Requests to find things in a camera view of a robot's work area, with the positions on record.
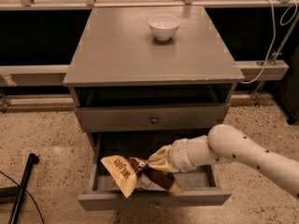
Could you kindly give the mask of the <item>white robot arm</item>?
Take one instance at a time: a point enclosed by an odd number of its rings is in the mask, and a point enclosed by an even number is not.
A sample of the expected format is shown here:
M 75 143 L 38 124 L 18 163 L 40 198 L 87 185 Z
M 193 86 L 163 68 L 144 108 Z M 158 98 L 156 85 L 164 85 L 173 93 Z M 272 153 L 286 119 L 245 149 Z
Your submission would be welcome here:
M 233 126 L 219 124 L 208 135 L 183 138 L 152 154 L 149 166 L 169 173 L 187 173 L 199 166 L 237 161 L 258 171 L 299 197 L 299 162 L 259 146 Z

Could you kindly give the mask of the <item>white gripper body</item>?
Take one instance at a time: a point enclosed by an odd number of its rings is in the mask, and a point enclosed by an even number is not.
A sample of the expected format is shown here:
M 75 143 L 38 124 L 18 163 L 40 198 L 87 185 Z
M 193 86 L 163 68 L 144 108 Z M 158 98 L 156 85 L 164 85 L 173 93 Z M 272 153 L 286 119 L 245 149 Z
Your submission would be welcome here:
M 195 166 L 192 164 L 188 154 L 188 140 L 186 138 L 176 140 L 168 151 L 170 164 L 181 173 L 193 171 Z

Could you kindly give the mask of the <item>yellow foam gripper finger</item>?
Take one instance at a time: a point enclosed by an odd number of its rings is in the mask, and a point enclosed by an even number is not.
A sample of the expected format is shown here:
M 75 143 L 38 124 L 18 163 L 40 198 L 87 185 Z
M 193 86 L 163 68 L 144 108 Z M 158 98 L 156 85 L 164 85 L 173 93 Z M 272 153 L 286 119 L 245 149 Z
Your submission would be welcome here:
M 154 170 L 167 172 L 167 173 L 178 173 L 179 172 L 179 169 L 174 167 L 169 162 L 163 162 L 163 163 L 149 162 L 149 167 Z
M 165 161 L 168 157 L 170 145 L 163 146 L 149 157 L 149 162 Z

